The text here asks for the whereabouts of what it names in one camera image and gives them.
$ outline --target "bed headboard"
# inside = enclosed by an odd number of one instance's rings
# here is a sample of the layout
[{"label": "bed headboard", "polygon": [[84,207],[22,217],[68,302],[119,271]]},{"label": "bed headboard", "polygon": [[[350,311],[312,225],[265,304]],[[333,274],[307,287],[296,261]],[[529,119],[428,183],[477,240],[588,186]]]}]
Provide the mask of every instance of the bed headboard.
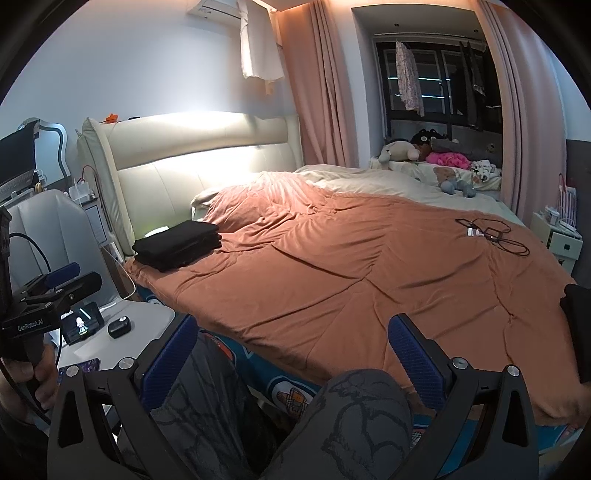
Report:
[{"label": "bed headboard", "polygon": [[77,147],[82,164],[99,175],[109,229],[126,255],[136,238],[190,219],[201,191],[303,166],[297,115],[185,112],[115,124],[87,118]]}]

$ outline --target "phone case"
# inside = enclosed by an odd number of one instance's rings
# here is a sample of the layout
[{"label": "phone case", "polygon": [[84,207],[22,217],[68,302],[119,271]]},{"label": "phone case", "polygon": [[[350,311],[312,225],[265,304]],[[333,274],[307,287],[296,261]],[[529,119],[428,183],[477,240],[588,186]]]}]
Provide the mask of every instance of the phone case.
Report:
[{"label": "phone case", "polygon": [[[81,368],[82,371],[85,373],[94,372],[95,370],[99,369],[100,359],[93,358],[91,360],[87,360],[86,362],[81,362],[79,364],[74,364],[74,365],[77,366],[78,368]],[[71,365],[67,365],[66,367],[61,367],[57,371],[57,384],[58,385],[61,384],[61,380],[62,380],[64,374],[66,373],[66,370],[68,370],[68,368],[70,368],[70,367],[71,367]]]}]

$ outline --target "hand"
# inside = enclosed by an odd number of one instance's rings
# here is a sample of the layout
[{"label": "hand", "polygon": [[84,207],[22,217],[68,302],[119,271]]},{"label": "hand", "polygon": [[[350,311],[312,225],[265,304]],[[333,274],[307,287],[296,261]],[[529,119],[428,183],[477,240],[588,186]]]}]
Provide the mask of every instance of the hand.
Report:
[{"label": "hand", "polygon": [[[18,362],[10,359],[0,359],[0,361],[4,363],[8,373],[10,373],[16,384],[26,383],[34,375],[40,383],[39,388],[35,392],[36,399],[45,410],[53,407],[56,403],[58,388],[53,345],[45,345],[41,361],[34,370],[33,366],[28,362]],[[0,372],[0,404],[15,419],[27,421],[29,407],[8,384],[2,372]]]}]

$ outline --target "orange duvet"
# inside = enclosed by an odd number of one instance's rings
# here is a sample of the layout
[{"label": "orange duvet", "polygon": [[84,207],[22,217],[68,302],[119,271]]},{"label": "orange duvet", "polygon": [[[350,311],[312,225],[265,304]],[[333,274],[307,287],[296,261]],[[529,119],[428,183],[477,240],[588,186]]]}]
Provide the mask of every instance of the orange duvet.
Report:
[{"label": "orange duvet", "polygon": [[531,251],[517,257],[454,221],[478,217],[497,219],[264,173],[214,199],[205,220],[219,225],[221,249],[169,273],[126,268],[203,327],[317,384],[381,368],[413,392],[386,335],[404,312],[448,356],[518,365],[538,424],[583,422],[591,386],[579,383],[559,306],[573,280],[525,227],[508,235]]}]

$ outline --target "cartoon character on screen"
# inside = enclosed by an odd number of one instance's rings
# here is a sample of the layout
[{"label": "cartoon character on screen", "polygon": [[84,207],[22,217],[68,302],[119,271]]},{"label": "cartoon character on screen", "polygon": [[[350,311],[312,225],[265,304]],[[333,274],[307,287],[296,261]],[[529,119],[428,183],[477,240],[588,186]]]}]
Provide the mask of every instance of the cartoon character on screen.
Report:
[{"label": "cartoon character on screen", "polygon": [[80,317],[76,319],[76,327],[78,328],[80,336],[86,335],[88,333],[88,327],[84,323],[84,320],[82,320]]}]

